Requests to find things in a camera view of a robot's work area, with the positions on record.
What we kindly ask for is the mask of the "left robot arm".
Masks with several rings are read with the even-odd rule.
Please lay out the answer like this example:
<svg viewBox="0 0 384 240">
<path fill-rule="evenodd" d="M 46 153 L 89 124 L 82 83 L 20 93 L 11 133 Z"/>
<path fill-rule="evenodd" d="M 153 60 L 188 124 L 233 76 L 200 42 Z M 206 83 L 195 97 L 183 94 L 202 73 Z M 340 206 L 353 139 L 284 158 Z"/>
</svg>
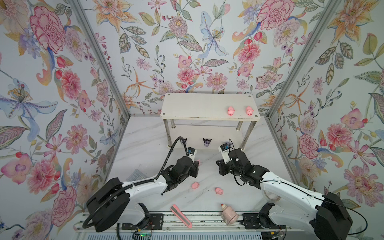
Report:
<svg viewBox="0 0 384 240">
<path fill-rule="evenodd" d="M 144 201 L 175 189 L 188 177 L 198 176 L 196 149 L 187 147 L 185 139 L 178 137 L 170 148 L 171 152 L 177 143 L 182 144 L 185 155 L 175 165 L 163 164 L 156 176 L 133 182 L 112 178 L 104 184 L 86 202 L 89 216 L 83 222 L 82 228 L 93 227 L 99 233 L 115 224 L 131 224 L 137 229 L 147 227 L 151 222 L 151 214 Z"/>
</svg>

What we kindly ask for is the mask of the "small pink toy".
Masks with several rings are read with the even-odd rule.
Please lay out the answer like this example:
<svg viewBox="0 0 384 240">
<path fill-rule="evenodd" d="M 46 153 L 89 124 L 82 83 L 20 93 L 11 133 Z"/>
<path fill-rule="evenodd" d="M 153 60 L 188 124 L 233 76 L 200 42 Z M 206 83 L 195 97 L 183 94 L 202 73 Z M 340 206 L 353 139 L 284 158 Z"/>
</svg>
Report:
<svg viewBox="0 0 384 240">
<path fill-rule="evenodd" d="M 195 190 L 195 189 L 199 188 L 199 186 L 200 186 L 200 184 L 199 184 L 198 182 L 194 182 L 194 183 L 191 185 L 191 188 L 192 188 L 193 190 Z"/>
</svg>

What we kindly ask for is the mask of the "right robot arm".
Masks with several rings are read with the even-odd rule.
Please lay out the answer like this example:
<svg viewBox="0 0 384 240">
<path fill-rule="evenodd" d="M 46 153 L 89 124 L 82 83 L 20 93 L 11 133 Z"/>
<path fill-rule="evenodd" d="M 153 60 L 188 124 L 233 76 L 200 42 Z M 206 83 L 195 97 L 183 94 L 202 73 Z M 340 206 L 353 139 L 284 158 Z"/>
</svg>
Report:
<svg viewBox="0 0 384 240">
<path fill-rule="evenodd" d="M 341 198 L 331 192 L 323 195 L 290 183 L 267 168 L 253 165 L 241 149 L 221 145 L 222 160 L 216 163 L 222 176 L 231 174 L 264 193 L 267 203 L 245 226 L 272 229 L 292 227 L 314 234 L 319 240 L 345 240 L 352 236 L 353 219 Z"/>
</svg>

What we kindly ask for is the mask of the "Kuromi figure black purple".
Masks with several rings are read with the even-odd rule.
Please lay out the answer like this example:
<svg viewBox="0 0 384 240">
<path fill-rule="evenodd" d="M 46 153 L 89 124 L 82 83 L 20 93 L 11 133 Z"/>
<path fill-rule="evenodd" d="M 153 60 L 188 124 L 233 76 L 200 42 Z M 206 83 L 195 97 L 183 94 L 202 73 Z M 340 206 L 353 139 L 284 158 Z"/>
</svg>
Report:
<svg viewBox="0 0 384 240">
<path fill-rule="evenodd" d="M 183 140 L 180 140 L 180 142 L 181 142 L 181 144 L 182 144 L 182 145 L 184 145 L 184 144 L 186 144 L 186 143 L 187 143 L 187 140 L 188 140 L 188 139 L 187 139 L 187 138 L 185 138 L 185 139 L 183 139 Z"/>
</svg>

